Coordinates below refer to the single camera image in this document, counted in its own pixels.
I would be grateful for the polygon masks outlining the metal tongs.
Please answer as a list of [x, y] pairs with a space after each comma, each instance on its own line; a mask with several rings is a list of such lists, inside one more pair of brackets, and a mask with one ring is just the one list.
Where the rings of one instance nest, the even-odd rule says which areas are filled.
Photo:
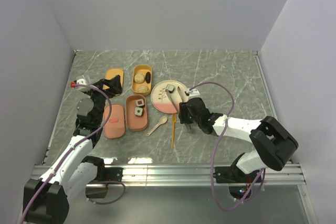
[[[180, 109], [179, 109], [178, 104], [173, 99], [173, 91], [172, 92], [168, 91], [167, 97], [169, 98], [170, 102], [173, 104], [174, 108], [176, 109], [177, 114], [179, 114]], [[184, 126], [189, 133], [192, 131], [192, 128], [189, 124], [184, 124]]]

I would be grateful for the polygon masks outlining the steamed bun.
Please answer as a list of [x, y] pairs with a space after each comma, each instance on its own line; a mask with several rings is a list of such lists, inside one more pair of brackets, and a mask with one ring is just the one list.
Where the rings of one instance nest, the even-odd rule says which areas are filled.
[[140, 85], [139, 87], [138, 87], [138, 92], [139, 93], [146, 93], [146, 92], [148, 92], [149, 91], [149, 88], [148, 88], [148, 86], [146, 86], [146, 85]]
[[135, 76], [134, 76], [134, 82], [135, 83], [138, 83], [138, 84], [141, 84], [145, 81], [145, 75], [142, 74], [142, 73], [137, 73]]

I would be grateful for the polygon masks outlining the yellow sushi roll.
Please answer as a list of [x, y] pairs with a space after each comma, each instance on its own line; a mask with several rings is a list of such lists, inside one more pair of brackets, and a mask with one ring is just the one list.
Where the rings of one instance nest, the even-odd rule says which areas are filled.
[[165, 88], [165, 91], [168, 92], [168, 93], [173, 93], [175, 90], [175, 86], [172, 85], [172, 84], [168, 84]]

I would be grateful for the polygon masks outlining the red sushi roll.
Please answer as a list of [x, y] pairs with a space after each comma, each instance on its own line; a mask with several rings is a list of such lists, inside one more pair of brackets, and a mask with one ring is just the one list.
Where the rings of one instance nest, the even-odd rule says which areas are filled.
[[143, 108], [145, 107], [145, 100], [144, 99], [137, 99], [135, 100], [136, 107]]

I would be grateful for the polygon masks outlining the black sea cucumber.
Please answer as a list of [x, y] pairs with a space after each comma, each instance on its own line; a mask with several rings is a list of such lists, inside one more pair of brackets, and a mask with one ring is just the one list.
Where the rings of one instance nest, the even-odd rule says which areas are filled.
[[146, 83], [150, 83], [151, 82], [151, 73], [147, 72], [145, 75], [145, 81]]

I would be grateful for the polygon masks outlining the green sushi roll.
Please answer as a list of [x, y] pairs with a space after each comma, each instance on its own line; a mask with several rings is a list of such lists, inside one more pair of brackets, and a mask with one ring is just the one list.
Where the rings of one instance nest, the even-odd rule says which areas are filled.
[[135, 107], [135, 109], [134, 109], [134, 115], [135, 116], [143, 116], [143, 114], [144, 114], [144, 108]]

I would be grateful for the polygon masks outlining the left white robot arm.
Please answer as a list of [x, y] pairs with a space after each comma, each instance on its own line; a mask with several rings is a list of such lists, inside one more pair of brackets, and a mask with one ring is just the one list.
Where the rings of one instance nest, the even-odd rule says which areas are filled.
[[74, 131], [51, 166], [25, 184], [19, 223], [64, 223], [71, 201], [88, 184], [123, 184], [117, 177], [122, 169], [112, 172], [103, 158], [90, 155], [112, 118], [111, 99], [122, 93], [121, 76], [92, 83], [83, 75], [70, 86], [86, 95], [77, 103]]

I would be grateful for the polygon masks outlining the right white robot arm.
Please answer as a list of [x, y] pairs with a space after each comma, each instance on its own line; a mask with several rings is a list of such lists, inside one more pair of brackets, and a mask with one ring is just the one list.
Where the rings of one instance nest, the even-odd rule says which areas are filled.
[[299, 147], [296, 139], [272, 116], [262, 120], [228, 117], [210, 112], [201, 98], [182, 102], [179, 107], [180, 123], [195, 123], [205, 134], [223, 133], [254, 146], [253, 151], [240, 154], [230, 166], [214, 168], [218, 184], [251, 182], [263, 168], [281, 171]]

